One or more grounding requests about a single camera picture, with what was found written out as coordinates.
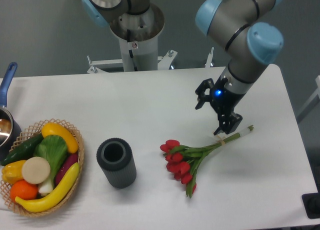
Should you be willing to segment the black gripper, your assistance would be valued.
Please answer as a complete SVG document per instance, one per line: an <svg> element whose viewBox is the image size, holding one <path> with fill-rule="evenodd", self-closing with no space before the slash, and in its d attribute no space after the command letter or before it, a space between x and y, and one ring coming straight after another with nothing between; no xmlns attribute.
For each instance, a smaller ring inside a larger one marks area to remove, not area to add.
<svg viewBox="0 0 320 230"><path fill-rule="evenodd" d="M214 135L220 133L233 133L243 117L240 114L234 113L234 108L244 97L244 94L233 93L227 89L229 80L219 78L215 83L212 78L205 79L195 90L197 95L197 105L195 109L198 110L203 107L205 103L210 103L212 108L218 114L219 127L214 131Z"/></svg>

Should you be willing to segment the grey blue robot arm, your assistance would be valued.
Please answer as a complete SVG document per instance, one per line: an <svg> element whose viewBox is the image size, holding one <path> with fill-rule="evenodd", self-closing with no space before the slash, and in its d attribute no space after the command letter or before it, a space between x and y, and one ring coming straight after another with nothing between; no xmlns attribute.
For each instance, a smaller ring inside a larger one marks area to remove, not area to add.
<svg viewBox="0 0 320 230"><path fill-rule="evenodd" d="M197 105L210 103L219 126L215 133L232 133L242 121L234 109L283 48L284 38L259 18L282 0L206 0L195 24L231 57L217 80L206 79L196 89ZM118 38L126 72L158 69L158 36L164 14L150 0L81 0L96 25L108 26Z"/></svg>

